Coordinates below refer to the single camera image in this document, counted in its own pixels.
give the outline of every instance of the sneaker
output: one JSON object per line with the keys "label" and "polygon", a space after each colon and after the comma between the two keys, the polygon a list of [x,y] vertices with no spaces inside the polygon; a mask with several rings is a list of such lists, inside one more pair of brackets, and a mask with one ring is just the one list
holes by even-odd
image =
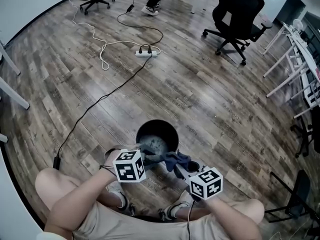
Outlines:
{"label": "sneaker", "polygon": [[156,10],[160,10],[161,9],[161,5],[159,3],[157,3],[153,8],[156,9]]}
{"label": "sneaker", "polygon": [[141,11],[151,16],[157,16],[159,14],[159,12],[154,7],[144,6]]}
{"label": "sneaker", "polygon": [[121,184],[118,181],[114,181],[114,182],[110,183],[106,187],[106,189],[108,190],[109,193],[112,193],[121,199],[122,206],[117,207],[119,209],[119,211],[125,211],[129,208],[129,205],[130,205],[129,200],[126,197],[125,192],[124,192],[123,188],[121,187]]}
{"label": "sneaker", "polygon": [[176,212],[183,207],[191,207],[193,202],[191,195],[186,190],[183,191],[177,201],[164,209],[165,218],[169,221],[176,219]]}

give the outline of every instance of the forearm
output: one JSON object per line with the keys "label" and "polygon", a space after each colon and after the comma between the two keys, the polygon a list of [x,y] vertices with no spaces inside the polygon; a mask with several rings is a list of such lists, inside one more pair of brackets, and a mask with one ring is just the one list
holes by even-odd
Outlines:
{"label": "forearm", "polygon": [[76,230],[86,218],[100,193],[117,178],[106,169],[100,169],[94,176],[57,201],[52,207],[45,231],[61,228]]}
{"label": "forearm", "polygon": [[217,197],[205,201],[232,240],[262,240],[256,223]]}

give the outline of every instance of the beige shorts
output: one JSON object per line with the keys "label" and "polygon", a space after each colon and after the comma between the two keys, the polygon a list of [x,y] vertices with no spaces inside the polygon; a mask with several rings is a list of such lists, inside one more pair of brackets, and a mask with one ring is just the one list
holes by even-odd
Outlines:
{"label": "beige shorts", "polygon": [[[189,224],[192,240],[229,240],[212,215]],[[118,213],[96,202],[76,236],[89,240],[188,240],[186,222],[154,223]]]}

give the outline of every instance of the power strip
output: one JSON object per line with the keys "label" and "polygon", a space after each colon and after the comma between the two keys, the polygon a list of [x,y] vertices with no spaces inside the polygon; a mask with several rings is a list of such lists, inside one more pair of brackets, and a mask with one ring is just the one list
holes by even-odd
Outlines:
{"label": "power strip", "polygon": [[[151,54],[148,53],[147,50],[143,50],[142,53],[139,53],[139,51],[137,50],[135,52],[135,56],[137,56],[137,57],[150,57]],[[158,52],[156,50],[152,51],[152,57],[158,57]]]}

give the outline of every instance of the knee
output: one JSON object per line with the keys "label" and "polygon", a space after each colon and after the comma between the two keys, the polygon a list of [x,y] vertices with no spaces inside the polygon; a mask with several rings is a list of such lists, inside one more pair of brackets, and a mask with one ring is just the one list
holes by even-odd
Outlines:
{"label": "knee", "polygon": [[250,199],[248,205],[250,209],[254,211],[255,222],[259,224],[265,216],[265,206],[258,199]]}
{"label": "knee", "polygon": [[40,195],[46,188],[52,186],[58,180],[59,171],[53,168],[45,168],[35,178],[35,190]]}

